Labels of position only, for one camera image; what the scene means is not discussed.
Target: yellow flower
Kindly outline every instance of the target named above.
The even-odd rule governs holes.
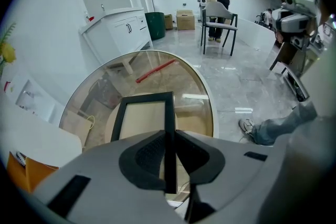
[[[6,62],[14,62],[16,60],[15,57],[15,49],[8,43],[2,44],[2,56],[4,57]]]

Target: gray pants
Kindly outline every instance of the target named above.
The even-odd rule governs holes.
[[[273,145],[278,136],[292,133],[297,126],[316,117],[316,110],[311,102],[306,106],[299,103],[285,118],[266,120],[260,125],[254,125],[251,135],[259,145]]]
[[[202,13],[203,13],[203,10],[204,10],[205,6],[199,6],[199,11],[200,11],[200,20],[201,22],[203,21],[203,16],[202,16]]]

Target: black frame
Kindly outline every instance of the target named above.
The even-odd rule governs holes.
[[[153,93],[123,97],[119,106],[116,121],[113,126],[111,142],[119,140],[122,122],[128,104],[164,102],[164,130],[165,130],[165,154],[164,154],[164,180],[166,181],[166,193],[176,194],[176,152],[175,152],[175,112],[174,92]]]
[[[207,26],[206,26],[206,9],[203,9],[203,10],[202,10],[202,13],[203,13],[203,21],[202,21],[201,46],[202,46],[203,35],[204,35],[203,54],[205,54],[205,43],[206,43],[206,42],[205,42],[205,39],[206,39],[206,28],[207,28]],[[232,25],[234,18],[236,18],[236,20],[235,20],[235,27],[237,27],[238,14],[235,14],[235,13],[232,13],[232,17],[231,17],[231,23],[230,23],[230,25]],[[230,33],[230,30],[232,30],[232,29],[228,29],[228,30],[227,30],[227,34],[226,34],[224,43],[223,43],[223,45],[222,45],[222,48],[224,48],[224,45],[225,45],[226,39],[227,39],[227,37],[228,37],[228,35],[229,35],[229,33]],[[231,47],[231,53],[230,53],[230,56],[232,56],[232,54],[233,54],[233,49],[234,49],[234,47],[235,47],[236,34],[237,34],[237,30],[232,30],[232,31],[234,31],[234,36],[233,36],[233,42],[232,42],[232,47]]]

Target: white cabinet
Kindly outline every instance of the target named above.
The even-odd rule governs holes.
[[[140,50],[147,43],[153,47],[143,8],[121,8],[103,12],[79,32],[98,61],[104,63]],[[128,63],[123,63],[131,72]]]

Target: cardboard box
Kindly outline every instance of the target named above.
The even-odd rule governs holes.
[[[192,10],[178,10],[176,12],[178,30],[194,30],[195,16]]]
[[[164,25],[166,26],[166,30],[173,29],[173,15],[164,15]]]

